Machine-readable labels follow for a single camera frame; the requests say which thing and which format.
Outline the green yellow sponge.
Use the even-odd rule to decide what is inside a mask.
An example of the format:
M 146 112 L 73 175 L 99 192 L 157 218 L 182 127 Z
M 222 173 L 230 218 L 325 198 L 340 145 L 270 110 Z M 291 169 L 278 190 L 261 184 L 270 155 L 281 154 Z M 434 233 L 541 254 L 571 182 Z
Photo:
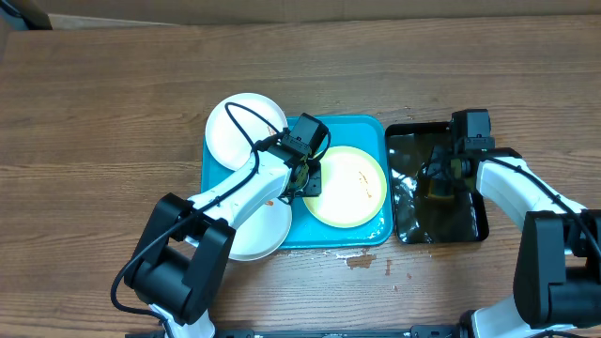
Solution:
M 449 201 L 455 198 L 455 186 L 451 180 L 430 179 L 426 190 L 428 199 Z

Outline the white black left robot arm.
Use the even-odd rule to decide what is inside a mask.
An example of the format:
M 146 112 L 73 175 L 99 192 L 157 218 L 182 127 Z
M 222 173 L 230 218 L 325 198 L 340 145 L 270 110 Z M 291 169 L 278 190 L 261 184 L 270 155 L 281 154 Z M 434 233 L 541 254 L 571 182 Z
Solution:
M 208 318 L 238 227 L 266 202 L 304 193 L 331 135 L 283 131 L 253 143 L 249 160 L 210 191 L 166 194 L 154 207 L 110 294 L 120 311 L 158 319 L 163 336 L 211 337 Z

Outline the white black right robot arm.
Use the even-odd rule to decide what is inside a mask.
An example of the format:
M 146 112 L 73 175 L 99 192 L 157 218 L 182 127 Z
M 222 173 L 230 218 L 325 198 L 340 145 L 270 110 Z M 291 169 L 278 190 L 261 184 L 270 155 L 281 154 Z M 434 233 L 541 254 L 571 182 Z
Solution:
M 571 337 L 600 323 L 600 212 L 539 178 L 512 148 L 433 148 L 419 171 L 429 196 L 475 192 L 521 240 L 511 296 L 464 314 L 467 337 Z

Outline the yellow plate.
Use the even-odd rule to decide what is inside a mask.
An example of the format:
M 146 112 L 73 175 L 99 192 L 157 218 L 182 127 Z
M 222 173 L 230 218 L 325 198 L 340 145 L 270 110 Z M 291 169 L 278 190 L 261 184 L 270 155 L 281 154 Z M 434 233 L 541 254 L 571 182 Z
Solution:
M 352 146 L 334 146 L 320 160 L 321 193 L 303 202 L 319 221 L 352 228 L 373 219 L 384 205 L 387 182 L 380 164 Z

